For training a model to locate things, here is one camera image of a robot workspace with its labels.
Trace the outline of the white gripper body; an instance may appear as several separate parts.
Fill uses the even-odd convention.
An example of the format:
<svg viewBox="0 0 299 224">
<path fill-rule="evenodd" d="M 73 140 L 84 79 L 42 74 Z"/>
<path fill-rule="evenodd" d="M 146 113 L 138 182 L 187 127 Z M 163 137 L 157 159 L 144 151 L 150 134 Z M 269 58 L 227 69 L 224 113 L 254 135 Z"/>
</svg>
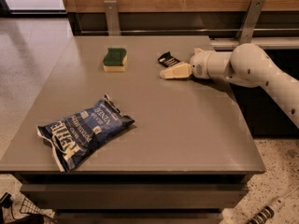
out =
<svg viewBox="0 0 299 224">
<path fill-rule="evenodd" d="M 192 67 L 192 74 L 197 78 L 210 79 L 207 71 L 207 64 L 212 50 L 204 50 L 198 54 L 193 54 L 190 59 L 190 65 Z"/>
</svg>

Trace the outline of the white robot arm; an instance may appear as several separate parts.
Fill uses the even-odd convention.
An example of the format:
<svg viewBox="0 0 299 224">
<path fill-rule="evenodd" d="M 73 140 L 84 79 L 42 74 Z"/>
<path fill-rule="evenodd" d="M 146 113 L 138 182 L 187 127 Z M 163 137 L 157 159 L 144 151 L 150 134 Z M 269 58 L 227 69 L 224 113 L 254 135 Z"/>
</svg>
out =
<svg viewBox="0 0 299 224">
<path fill-rule="evenodd" d="M 195 48 L 188 62 L 167 52 L 158 62 L 164 66 L 160 72 L 162 79 L 194 76 L 220 79 L 248 88 L 261 87 L 299 128 L 299 81 L 283 72 L 255 44 L 239 45 L 232 52 Z"/>
</svg>

